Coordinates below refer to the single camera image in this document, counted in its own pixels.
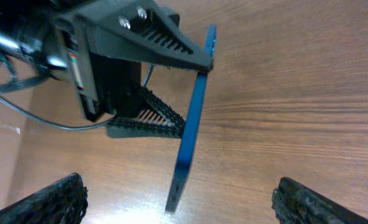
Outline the blue Samsung Galaxy smartphone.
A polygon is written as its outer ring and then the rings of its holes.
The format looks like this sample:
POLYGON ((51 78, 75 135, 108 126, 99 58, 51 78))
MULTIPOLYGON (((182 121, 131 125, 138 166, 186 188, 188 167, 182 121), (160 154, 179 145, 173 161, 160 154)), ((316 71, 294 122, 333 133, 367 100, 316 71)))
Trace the blue Samsung Galaxy smartphone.
POLYGON ((197 135, 201 120, 208 73, 199 72, 196 76, 192 92, 189 111, 181 138, 181 144, 177 154, 174 175, 172 177, 165 211, 175 213, 179 205, 182 193, 190 175, 197 135))

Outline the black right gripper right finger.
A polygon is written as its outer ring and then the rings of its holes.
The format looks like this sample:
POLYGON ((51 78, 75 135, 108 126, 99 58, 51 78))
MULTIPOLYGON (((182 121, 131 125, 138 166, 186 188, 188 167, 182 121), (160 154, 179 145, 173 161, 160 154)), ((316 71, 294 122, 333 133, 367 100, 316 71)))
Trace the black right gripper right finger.
POLYGON ((368 223, 368 219, 289 177, 280 179, 278 187, 273 190, 271 201, 271 207, 280 223, 368 223))

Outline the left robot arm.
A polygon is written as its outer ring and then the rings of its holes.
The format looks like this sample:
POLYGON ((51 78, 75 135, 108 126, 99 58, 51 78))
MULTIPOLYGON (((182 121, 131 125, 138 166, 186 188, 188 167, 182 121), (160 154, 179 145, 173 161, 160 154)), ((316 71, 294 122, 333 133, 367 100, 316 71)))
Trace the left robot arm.
POLYGON ((112 138, 193 138, 216 28, 204 47, 179 28, 180 16, 154 1, 0 1, 0 63, 11 79, 3 93, 53 78, 71 83, 91 128, 112 138), (146 86, 142 64, 197 72, 183 118, 146 86))

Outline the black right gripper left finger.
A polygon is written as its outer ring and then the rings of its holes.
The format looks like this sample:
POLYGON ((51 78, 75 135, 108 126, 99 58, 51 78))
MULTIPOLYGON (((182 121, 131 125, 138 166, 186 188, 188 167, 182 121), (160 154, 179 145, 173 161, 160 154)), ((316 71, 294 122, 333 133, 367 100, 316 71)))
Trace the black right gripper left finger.
POLYGON ((81 175, 71 173, 0 210, 0 224, 79 224, 87 212, 87 197, 81 175))

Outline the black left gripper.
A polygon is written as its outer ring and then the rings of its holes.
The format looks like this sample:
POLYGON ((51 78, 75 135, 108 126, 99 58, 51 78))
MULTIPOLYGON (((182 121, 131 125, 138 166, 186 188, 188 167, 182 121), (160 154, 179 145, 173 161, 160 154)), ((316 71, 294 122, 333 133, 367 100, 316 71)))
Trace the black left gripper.
POLYGON ((43 54, 51 75, 73 85, 85 119, 116 115, 106 125, 110 138, 182 138, 183 117, 151 90, 135 88, 139 62, 209 72, 214 59, 154 1, 94 1, 77 14, 85 18, 90 50, 53 24, 43 54))

